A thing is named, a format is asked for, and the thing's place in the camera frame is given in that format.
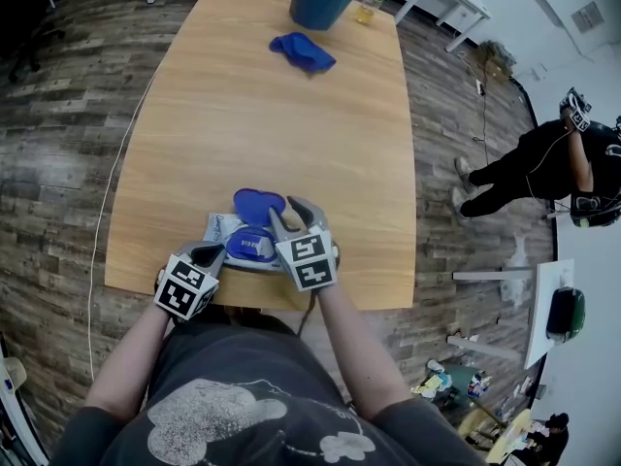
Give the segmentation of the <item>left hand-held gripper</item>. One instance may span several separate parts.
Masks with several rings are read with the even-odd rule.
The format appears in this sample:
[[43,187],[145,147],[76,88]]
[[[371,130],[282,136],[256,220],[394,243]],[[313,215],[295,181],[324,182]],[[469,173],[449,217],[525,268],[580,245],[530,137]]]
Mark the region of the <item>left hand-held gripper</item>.
[[175,322],[200,314],[218,290],[226,247],[212,241],[183,244],[158,273],[153,303]]

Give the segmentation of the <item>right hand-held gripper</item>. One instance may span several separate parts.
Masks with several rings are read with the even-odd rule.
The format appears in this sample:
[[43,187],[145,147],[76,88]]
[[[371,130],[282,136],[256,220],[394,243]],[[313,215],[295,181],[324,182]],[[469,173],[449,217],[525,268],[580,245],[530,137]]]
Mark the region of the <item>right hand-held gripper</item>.
[[269,209],[274,236],[277,240],[284,240],[276,242],[282,267],[299,291],[334,284],[337,281],[337,255],[326,215],[306,198],[288,196],[287,201],[304,227],[290,227],[275,207]]

